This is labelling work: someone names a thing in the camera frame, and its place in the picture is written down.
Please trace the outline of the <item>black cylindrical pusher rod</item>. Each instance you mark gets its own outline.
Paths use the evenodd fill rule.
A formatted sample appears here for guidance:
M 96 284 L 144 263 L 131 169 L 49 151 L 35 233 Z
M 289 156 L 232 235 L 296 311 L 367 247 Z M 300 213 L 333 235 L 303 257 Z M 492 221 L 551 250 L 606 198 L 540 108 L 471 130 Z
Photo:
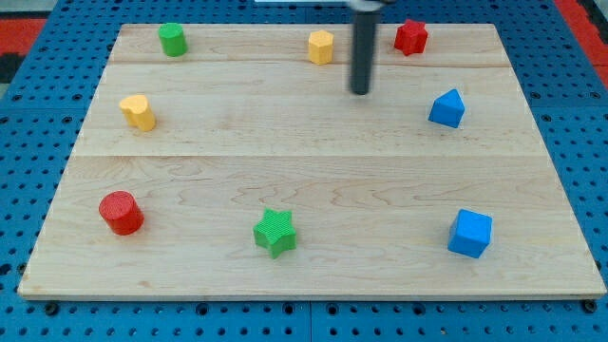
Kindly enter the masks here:
M 380 9 L 355 9 L 352 17 L 350 90 L 366 95 L 371 89 L 376 28 Z

